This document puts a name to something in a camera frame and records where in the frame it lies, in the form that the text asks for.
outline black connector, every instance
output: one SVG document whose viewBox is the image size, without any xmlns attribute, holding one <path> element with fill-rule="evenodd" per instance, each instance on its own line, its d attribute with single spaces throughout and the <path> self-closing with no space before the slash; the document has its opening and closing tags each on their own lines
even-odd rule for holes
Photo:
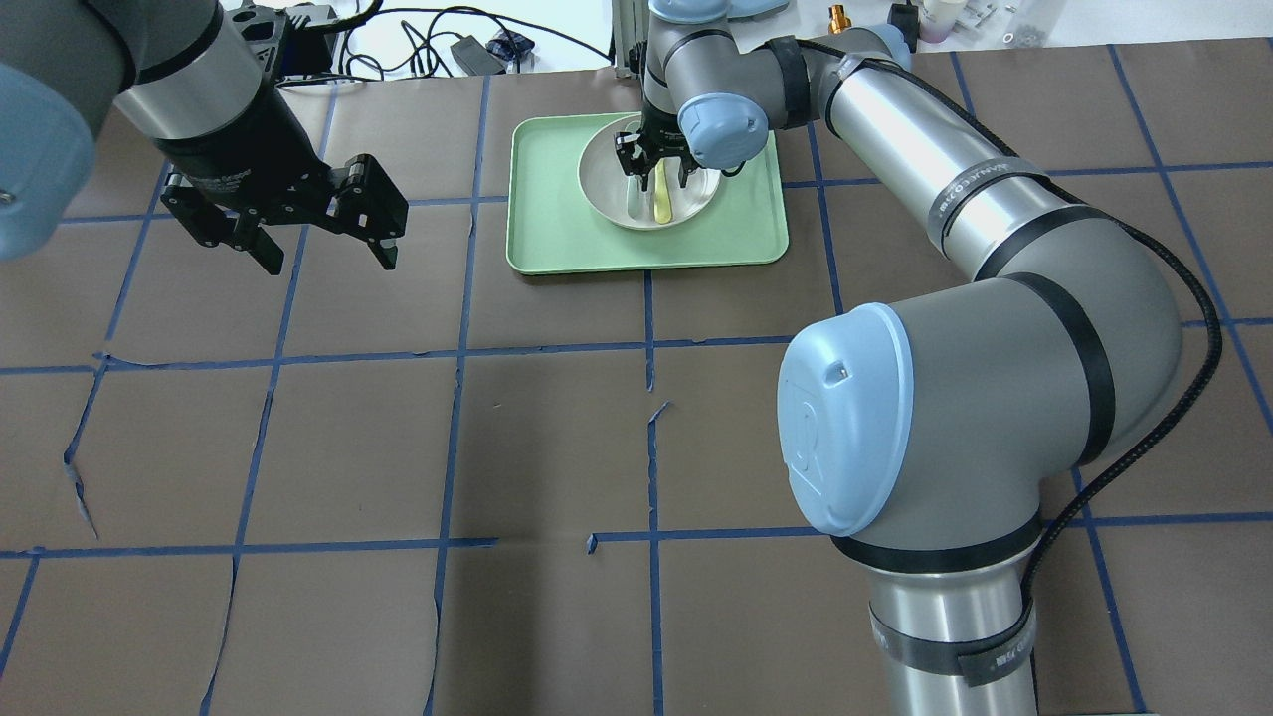
<svg viewBox="0 0 1273 716">
<path fill-rule="evenodd" d="M 915 51 L 915 42 L 919 41 L 919 8 L 908 3 L 894 3 L 889 10 L 889 24 L 901 31 L 906 39 L 906 47 Z"/>
<path fill-rule="evenodd" d="M 504 62 L 488 52 L 471 34 L 451 46 L 451 56 L 470 75 L 504 74 Z"/>
</svg>

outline robotic arm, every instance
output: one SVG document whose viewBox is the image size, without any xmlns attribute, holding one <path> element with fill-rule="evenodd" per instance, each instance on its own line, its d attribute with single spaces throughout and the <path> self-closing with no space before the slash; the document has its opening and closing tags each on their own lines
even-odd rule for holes
<svg viewBox="0 0 1273 716">
<path fill-rule="evenodd" d="M 806 519 L 869 571 L 895 713 L 1034 715 L 1017 568 L 1043 534 L 1039 480 L 1162 415 L 1175 302 L 1122 224 L 917 84 L 895 28 L 740 54 L 728 6 L 651 0 L 643 126 L 616 136 L 620 164 L 728 169 L 769 129 L 821 118 L 969 278 L 801 331 L 782 451 Z"/>
<path fill-rule="evenodd" d="M 200 245 L 278 275 L 283 251 L 262 224 L 312 223 L 396 264 L 401 192 L 369 154 L 335 169 L 314 154 L 216 0 L 0 4 L 0 259 L 47 241 L 113 101 L 172 162 L 160 201 Z"/>
</svg>

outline round blue cap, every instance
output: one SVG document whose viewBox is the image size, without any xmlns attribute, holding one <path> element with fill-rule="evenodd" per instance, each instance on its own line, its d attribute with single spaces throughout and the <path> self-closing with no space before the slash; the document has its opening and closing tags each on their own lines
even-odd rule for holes
<svg viewBox="0 0 1273 716">
<path fill-rule="evenodd" d="M 729 0 L 649 0 L 649 11 L 670 23 L 694 25 L 726 17 Z"/>
<path fill-rule="evenodd" d="M 849 536 L 883 510 L 914 406 L 901 320 L 867 303 L 802 330 L 778 372 L 778 436 L 796 503 L 819 531 Z"/>
<path fill-rule="evenodd" d="M 882 25 L 866 25 L 862 29 L 873 32 L 876 37 L 883 41 L 889 46 L 889 54 L 892 59 L 901 65 L 901 69 L 910 71 L 910 46 L 906 45 L 906 37 L 901 34 L 901 29 L 896 25 L 882 24 Z"/>
<path fill-rule="evenodd" d="M 0 261 L 39 248 L 93 171 L 93 134 L 70 102 L 0 64 Z"/>
<path fill-rule="evenodd" d="M 695 97 L 681 107 L 676 122 L 694 159 L 709 169 L 732 169 L 760 154 L 769 141 L 765 111 L 741 94 Z"/>
</svg>

